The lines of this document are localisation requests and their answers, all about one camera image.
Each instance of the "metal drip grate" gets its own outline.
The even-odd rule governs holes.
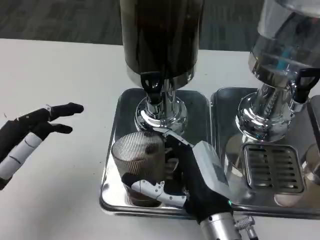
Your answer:
[[[298,156],[291,146],[247,143],[243,156],[247,183],[252,189],[275,194],[304,191]]]

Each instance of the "white tabletop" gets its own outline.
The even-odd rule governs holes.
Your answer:
[[[248,55],[200,50],[196,77],[183,89],[210,98],[221,87],[258,87]],[[193,220],[112,216],[99,205],[117,100],[135,87],[122,46],[0,39],[0,83],[8,118],[44,104],[84,105],[82,114],[57,121],[73,132],[51,134],[0,192],[1,240],[204,239]],[[260,240],[320,235],[317,220],[255,219]]]

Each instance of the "metal robot arm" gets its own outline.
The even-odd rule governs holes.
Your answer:
[[[171,181],[157,183],[126,173],[121,180],[128,187],[171,206],[184,208],[194,216],[207,240],[240,240],[239,230],[246,229],[250,239],[258,237],[253,229],[253,218],[238,222],[233,217],[231,192],[213,147],[201,141],[192,145],[171,130],[154,128],[165,138],[179,159],[186,194]]]
[[[73,130],[70,126],[51,124],[50,121],[83,110],[82,105],[70,102],[53,107],[46,105],[15,120],[4,118],[0,123],[0,190],[50,133],[69,134]]]

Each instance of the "dark carpet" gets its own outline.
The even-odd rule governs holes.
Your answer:
[[[262,5],[205,0],[200,49],[249,51]],[[119,0],[0,0],[0,38],[121,45]]]

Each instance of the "dark coffee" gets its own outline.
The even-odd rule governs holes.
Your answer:
[[[120,0],[125,60],[136,73],[166,79],[197,61],[204,0]]]

